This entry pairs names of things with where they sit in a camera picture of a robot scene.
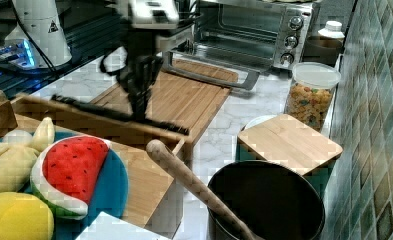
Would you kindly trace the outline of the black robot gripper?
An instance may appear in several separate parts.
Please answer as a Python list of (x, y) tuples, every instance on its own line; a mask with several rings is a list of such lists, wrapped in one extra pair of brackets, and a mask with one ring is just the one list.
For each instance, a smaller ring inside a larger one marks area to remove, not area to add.
[(163, 60), (158, 57), (156, 33), (146, 30), (129, 31), (123, 40), (126, 50), (125, 68), (117, 81), (128, 93), (135, 121), (146, 119), (146, 110), (151, 97), (151, 86), (155, 83)]

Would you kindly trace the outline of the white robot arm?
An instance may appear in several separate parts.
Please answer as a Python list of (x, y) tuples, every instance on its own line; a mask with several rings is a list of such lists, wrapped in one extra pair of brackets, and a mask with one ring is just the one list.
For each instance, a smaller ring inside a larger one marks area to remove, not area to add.
[[(26, 70), (56, 70), (72, 60), (64, 31), (60, 26), (55, 0), (10, 0), (17, 26), (5, 38), (9, 50), (20, 58), (13, 62)], [(130, 120), (144, 122), (154, 84), (163, 60), (158, 56), (156, 40), (178, 20), (175, 7), (152, 0), (119, 0), (126, 51), (124, 67), (112, 74), (128, 94)]]

